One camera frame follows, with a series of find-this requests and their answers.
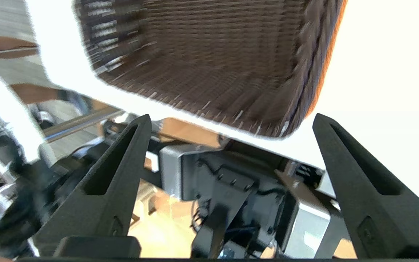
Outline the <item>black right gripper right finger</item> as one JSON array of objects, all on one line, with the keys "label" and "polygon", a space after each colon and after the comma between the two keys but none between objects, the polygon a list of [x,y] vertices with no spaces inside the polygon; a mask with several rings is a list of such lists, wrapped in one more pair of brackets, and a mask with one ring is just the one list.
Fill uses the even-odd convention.
[{"label": "black right gripper right finger", "polygon": [[419,256],[419,197],[337,121],[313,132],[358,256]]}]

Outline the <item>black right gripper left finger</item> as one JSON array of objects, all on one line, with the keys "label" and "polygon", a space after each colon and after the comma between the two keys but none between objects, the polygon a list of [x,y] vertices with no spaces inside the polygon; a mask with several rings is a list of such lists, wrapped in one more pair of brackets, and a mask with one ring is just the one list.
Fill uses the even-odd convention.
[{"label": "black right gripper left finger", "polygon": [[132,121],[34,236],[41,257],[54,255],[68,238],[78,254],[98,254],[127,239],[144,171],[152,125],[149,115]]}]

